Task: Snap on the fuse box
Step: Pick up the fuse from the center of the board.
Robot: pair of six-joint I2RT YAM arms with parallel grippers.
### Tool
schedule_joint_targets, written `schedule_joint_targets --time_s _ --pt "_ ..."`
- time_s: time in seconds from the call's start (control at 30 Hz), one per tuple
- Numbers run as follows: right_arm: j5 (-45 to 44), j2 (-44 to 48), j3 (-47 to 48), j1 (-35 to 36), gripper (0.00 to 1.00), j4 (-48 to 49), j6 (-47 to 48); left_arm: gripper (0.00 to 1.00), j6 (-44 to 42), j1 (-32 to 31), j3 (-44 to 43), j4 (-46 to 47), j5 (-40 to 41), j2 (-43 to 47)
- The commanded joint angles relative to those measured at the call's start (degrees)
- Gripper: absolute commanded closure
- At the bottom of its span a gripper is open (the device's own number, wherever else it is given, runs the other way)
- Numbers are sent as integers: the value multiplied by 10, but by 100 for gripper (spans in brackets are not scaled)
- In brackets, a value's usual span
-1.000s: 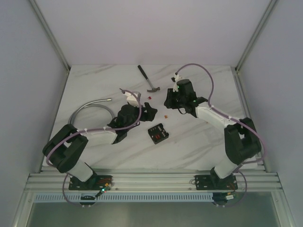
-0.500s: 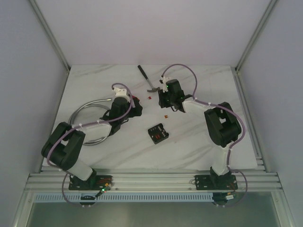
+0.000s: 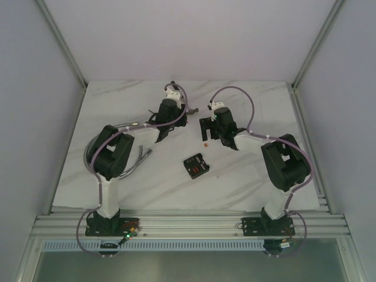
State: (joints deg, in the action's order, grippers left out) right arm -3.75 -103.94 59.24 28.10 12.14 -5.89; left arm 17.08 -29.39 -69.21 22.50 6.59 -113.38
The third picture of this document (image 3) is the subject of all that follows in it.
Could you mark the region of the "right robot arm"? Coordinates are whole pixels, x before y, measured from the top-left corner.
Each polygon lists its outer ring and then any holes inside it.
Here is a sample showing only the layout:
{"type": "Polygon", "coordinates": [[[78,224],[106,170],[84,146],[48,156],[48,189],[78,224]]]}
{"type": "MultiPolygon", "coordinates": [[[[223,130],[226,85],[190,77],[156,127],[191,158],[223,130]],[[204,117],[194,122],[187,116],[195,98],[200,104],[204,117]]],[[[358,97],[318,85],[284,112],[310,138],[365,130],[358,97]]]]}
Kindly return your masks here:
{"type": "Polygon", "coordinates": [[[237,127],[230,109],[223,103],[212,103],[208,108],[211,116],[200,119],[204,141],[207,140],[207,132],[210,132],[211,139],[219,140],[223,146],[233,150],[261,150],[274,189],[261,210],[260,227],[266,234],[274,234],[281,227],[281,219],[293,213],[289,205],[296,191],[313,178],[309,157],[291,134],[281,137],[258,135],[237,127]]]}

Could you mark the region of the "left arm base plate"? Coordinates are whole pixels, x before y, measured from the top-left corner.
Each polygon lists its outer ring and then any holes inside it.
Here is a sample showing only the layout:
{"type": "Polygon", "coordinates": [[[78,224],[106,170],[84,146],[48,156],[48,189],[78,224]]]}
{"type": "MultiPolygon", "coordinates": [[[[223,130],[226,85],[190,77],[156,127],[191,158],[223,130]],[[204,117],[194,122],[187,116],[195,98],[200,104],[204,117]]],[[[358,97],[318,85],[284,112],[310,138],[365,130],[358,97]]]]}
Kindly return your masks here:
{"type": "Polygon", "coordinates": [[[94,219],[86,221],[85,236],[119,237],[130,233],[131,228],[138,228],[138,218],[121,217],[119,219],[94,219]]]}

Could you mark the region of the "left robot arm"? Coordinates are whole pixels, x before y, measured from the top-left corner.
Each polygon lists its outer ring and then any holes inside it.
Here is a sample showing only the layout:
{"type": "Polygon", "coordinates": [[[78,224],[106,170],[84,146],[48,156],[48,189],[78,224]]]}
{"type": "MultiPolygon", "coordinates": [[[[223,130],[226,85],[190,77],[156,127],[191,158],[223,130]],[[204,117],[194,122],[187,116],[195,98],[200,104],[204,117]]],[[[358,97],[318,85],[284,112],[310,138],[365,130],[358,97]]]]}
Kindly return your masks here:
{"type": "Polygon", "coordinates": [[[120,130],[105,126],[92,145],[87,161],[99,184],[99,206],[94,214],[102,217],[99,230],[106,236],[119,232],[118,183],[133,148],[151,148],[166,138],[174,127],[186,126],[187,103],[163,99],[158,112],[146,123],[120,130]]]}

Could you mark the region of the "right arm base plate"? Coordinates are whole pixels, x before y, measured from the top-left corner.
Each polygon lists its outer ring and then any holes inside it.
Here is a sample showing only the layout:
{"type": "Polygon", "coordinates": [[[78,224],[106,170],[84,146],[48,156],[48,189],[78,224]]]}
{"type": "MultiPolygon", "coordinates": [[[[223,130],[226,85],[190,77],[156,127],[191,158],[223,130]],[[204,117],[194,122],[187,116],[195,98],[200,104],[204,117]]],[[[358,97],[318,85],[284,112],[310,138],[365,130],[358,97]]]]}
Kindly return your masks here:
{"type": "Polygon", "coordinates": [[[244,217],[241,219],[244,236],[294,236],[296,234],[291,217],[282,217],[278,220],[263,217],[244,217]]]}

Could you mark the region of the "black fuse box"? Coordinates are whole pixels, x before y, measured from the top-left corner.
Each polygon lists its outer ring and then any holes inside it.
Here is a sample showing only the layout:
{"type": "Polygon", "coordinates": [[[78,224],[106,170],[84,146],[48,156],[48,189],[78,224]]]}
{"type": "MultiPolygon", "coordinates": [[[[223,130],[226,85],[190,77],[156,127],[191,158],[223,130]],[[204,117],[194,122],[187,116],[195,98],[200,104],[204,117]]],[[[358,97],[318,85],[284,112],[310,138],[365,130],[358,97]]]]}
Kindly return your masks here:
{"type": "Polygon", "coordinates": [[[183,166],[191,179],[196,179],[210,170],[210,166],[204,161],[201,153],[197,153],[184,160],[183,166]]]}

